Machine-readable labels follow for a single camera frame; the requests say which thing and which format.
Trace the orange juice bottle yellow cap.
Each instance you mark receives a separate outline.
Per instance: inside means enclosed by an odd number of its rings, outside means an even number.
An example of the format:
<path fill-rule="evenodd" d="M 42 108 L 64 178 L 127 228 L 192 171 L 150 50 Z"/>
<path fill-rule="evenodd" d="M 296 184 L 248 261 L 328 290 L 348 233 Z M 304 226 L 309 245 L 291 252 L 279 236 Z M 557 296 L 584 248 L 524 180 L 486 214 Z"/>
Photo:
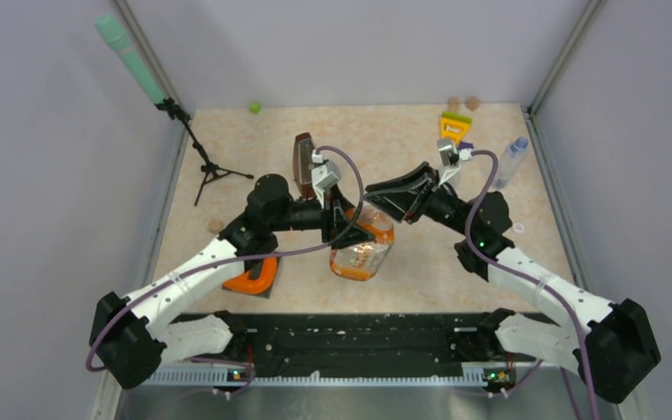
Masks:
<path fill-rule="evenodd" d="M 395 231 L 392 220 L 370 205 L 363 207 L 357 225 L 373 234 L 374 240 L 332 250 L 329 264 L 334 275 L 364 282 L 382 266 L 394 245 Z"/>

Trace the clear small water bottle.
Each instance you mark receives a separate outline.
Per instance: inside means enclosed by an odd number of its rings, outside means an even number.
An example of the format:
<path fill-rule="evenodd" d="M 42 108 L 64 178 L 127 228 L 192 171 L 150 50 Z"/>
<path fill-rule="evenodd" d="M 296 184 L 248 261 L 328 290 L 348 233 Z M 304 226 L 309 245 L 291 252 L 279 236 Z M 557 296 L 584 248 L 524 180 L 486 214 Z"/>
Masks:
<path fill-rule="evenodd" d="M 496 190 L 505 188 L 519 171 L 529 152 L 529 140 L 520 136 L 511 142 L 499 158 L 498 168 L 491 187 Z"/>

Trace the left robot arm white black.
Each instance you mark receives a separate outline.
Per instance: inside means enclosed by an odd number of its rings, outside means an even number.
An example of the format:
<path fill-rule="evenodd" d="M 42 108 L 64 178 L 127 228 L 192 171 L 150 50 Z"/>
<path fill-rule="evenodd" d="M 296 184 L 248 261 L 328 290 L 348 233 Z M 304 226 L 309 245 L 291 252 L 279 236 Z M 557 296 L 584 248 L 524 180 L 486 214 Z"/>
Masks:
<path fill-rule="evenodd" d="M 132 389 L 162 366 L 203 354 L 240 359 L 246 347 L 240 322 L 222 312 L 192 321 L 180 321 L 179 315 L 261 260 L 284 258 L 277 249 L 280 231 L 319 230 L 321 249 L 372 241 L 374 234 L 357 224 L 359 214 L 348 213 L 345 204 L 336 185 L 327 187 L 320 203 L 293 199 L 278 174 L 262 176 L 244 211 L 193 258 L 142 289 L 123 297 L 110 292 L 98 301 L 87 370 L 107 370 L 123 389 Z"/>

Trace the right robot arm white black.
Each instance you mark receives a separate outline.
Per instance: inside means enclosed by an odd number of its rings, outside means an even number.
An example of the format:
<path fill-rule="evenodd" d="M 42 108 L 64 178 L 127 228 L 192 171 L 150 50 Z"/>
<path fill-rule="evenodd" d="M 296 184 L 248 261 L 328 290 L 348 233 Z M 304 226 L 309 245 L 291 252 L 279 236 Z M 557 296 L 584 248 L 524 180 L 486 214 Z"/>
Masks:
<path fill-rule="evenodd" d="M 554 363 L 591 384 L 596 396 L 623 403 L 662 359 L 645 309 L 630 298 L 616 303 L 591 294 L 526 255 L 503 234 L 512 222 L 500 192 L 464 201 L 440 179 L 422 163 L 368 185 L 365 199 L 395 221 L 427 217 L 464 235 L 454 248 L 466 271 L 547 317 L 541 322 L 511 310 L 492 312 L 478 337 L 480 353 L 490 361 L 512 353 Z"/>

